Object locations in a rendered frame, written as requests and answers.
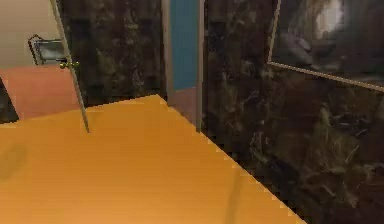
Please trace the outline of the framed dark picture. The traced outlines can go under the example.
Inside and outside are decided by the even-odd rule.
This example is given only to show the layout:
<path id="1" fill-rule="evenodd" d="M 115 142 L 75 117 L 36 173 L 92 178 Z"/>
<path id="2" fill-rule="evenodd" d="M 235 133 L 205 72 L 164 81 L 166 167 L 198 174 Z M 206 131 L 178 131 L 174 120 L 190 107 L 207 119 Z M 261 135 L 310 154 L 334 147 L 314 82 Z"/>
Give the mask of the framed dark picture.
<path id="1" fill-rule="evenodd" d="M 277 0 L 267 63 L 384 92 L 384 0 Z"/>

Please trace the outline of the grey room door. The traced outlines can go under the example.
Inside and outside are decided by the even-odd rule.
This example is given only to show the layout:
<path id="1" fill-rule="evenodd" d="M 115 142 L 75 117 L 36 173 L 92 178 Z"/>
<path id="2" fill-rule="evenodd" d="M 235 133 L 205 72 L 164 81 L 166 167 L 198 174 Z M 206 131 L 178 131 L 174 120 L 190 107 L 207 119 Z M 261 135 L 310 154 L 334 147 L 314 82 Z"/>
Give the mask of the grey room door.
<path id="1" fill-rule="evenodd" d="M 58 4 L 57 4 L 57 0 L 49 0 L 49 1 L 51 4 L 51 7 L 52 7 L 54 18 L 55 18 L 56 23 L 57 23 L 58 33 L 60 35 L 60 39 L 61 39 L 61 42 L 62 42 L 62 45 L 64 48 L 64 54 L 65 54 L 65 58 L 66 58 L 65 62 L 75 62 L 71 56 L 71 52 L 70 52 L 68 41 L 67 41 L 67 38 L 65 35 L 65 29 L 63 27 L 63 23 L 62 23 L 62 19 L 60 16 L 60 10 L 59 10 Z M 90 129 L 89 129 L 88 117 L 86 115 L 86 109 L 85 109 L 82 94 L 80 91 L 80 87 L 79 87 L 79 83 L 78 83 L 78 79 L 77 79 L 77 75 L 76 75 L 76 70 L 75 70 L 75 68 L 70 68 L 68 70 L 71 73 L 72 83 L 73 83 L 74 90 L 76 93 L 76 99 L 77 99 L 77 102 L 78 102 L 78 105 L 79 105 L 79 108 L 81 111 L 83 125 L 84 125 L 86 132 L 89 133 Z"/>

